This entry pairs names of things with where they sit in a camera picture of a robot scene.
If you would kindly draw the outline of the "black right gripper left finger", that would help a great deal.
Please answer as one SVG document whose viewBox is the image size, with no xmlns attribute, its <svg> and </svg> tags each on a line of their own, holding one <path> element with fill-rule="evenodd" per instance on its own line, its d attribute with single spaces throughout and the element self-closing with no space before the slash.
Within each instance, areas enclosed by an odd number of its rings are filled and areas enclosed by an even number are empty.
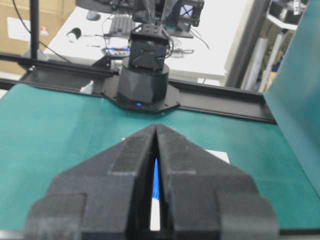
<svg viewBox="0 0 320 240">
<path fill-rule="evenodd" d="M 131 240 L 150 227 L 156 125 L 56 175 L 24 225 L 27 240 Z"/>
</svg>

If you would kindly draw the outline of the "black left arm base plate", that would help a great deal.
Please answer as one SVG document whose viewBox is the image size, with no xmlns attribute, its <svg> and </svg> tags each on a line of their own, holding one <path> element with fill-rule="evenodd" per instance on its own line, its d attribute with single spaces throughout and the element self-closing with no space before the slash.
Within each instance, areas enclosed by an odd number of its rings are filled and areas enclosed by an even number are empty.
<svg viewBox="0 0 320 240">
<path fill-rule="evenodd" d="M 167 80 L 107 78 L 102 94 L 118 107 L 130 111 L 156 114 L 180 106 L 180 92 Z"/>
</svg>

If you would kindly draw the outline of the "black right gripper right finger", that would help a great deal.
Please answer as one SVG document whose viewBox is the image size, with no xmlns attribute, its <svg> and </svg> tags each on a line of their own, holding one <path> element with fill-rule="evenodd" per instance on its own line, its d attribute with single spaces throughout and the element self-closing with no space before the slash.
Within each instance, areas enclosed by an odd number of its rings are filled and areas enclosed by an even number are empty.
<svg viewBox="0 0 320 240">
<path fill-rule="evenodd" d="M 156 136 L 184 137 L 162 124 L 156 127 Z M 169 178 L 167 206 L 172 238 L 278 239 L 275 212 L 254 179 L 229 163 L 214 160 L 209 164 L 208 157 L 204 162 L 207 170 L 201 167 L 198 174 L 174 174 Z"/>
</svg>

